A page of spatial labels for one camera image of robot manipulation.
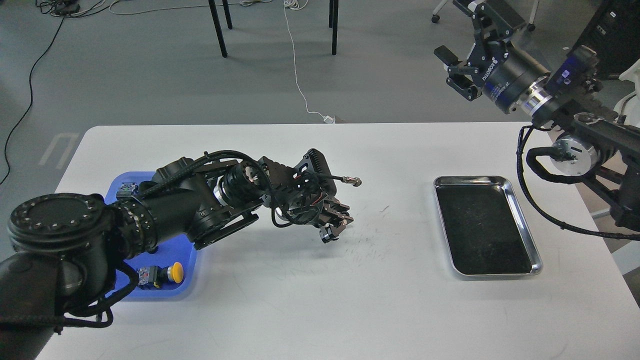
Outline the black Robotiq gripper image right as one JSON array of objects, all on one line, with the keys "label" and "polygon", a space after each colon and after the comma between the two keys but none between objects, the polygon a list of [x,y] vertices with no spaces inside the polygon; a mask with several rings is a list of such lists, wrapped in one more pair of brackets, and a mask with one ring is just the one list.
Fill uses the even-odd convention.
[{"label": "black Robotiq gripper image right", "polygon": [[471,18],[475,45],[470,53],[471,65],[463,64],[445,45],[435,48],[433,54],[447,73],[446,84],[467,101],[484,94],[499,110],[509,114],[531,84],[550,75],[541,63],[510,43],[527,22],[505,0],[453,3]]}]

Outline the black Robotiq gripper image left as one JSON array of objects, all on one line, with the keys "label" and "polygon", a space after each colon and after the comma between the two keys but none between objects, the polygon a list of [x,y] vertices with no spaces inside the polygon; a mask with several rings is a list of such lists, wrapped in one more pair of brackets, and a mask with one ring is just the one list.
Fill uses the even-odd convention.
[{"label": "black Robotiq gripper image left", "polygon": [[295,194],[287,202],[287,221],[290,224],[310,224],[320,228],[322,243],[339,239],[354,218],[346,205],[328,194]]}]

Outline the black robot arm image left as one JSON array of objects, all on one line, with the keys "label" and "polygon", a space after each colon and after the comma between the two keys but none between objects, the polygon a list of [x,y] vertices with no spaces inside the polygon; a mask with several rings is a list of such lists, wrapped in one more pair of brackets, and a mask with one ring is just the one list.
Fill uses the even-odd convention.
[{"label": "black robot arm image left", "polygon": [[138,285],[127,260],[176,236],[203,249],[266,207],[278,228],[310,225],[324,243],[337,240],[354,219],[336,199],[336,182],[362,183],[332,174],[315,148],[294,167],[220,150],[170,162],[114,203],[78,193],[21,203],[7,222],[14,254],[1,262],[1,358],[34,360],[66,327],[112,325],[112,306]]}]

